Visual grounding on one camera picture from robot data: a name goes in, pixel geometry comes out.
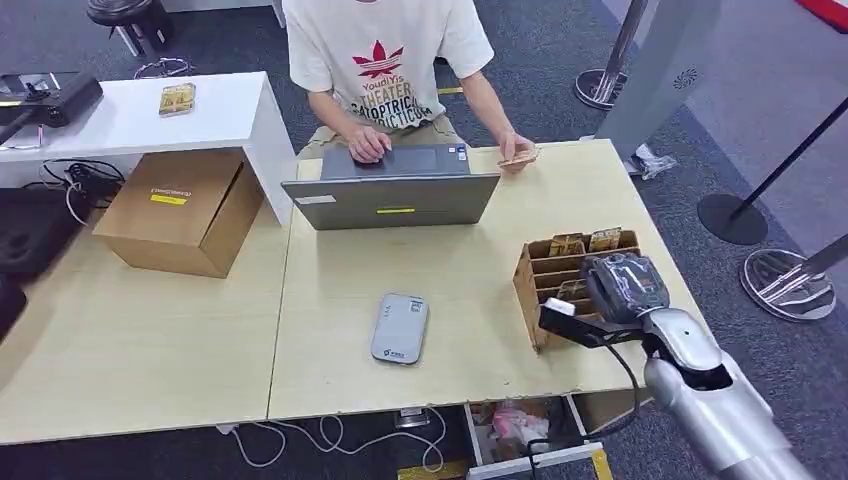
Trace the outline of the person's right hand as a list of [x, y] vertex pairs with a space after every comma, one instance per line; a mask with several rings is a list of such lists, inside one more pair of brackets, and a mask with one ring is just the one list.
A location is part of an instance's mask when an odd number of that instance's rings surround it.
[[354, 161], [363, 164], [380, 162], [392, 150], [390, 138], [370, 126], [354, 125], [342, 133]]

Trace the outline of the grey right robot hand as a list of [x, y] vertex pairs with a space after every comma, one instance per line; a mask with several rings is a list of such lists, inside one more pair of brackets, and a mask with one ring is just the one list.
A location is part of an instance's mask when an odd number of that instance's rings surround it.
[[647, 256], [633, 252], [587, 256], [581, 274], [607, 322], [636, 324], [643, 314], [670, 306], [667, 286]]

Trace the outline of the person's left hand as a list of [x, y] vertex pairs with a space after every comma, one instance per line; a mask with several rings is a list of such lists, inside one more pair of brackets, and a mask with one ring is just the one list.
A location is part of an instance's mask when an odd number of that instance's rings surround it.
[[535, 162], [538, 157], [537, 146], [515, 131], [504, 131], [498, 136], [502, 159], [498, 167], [507, 173], [518, 173]]

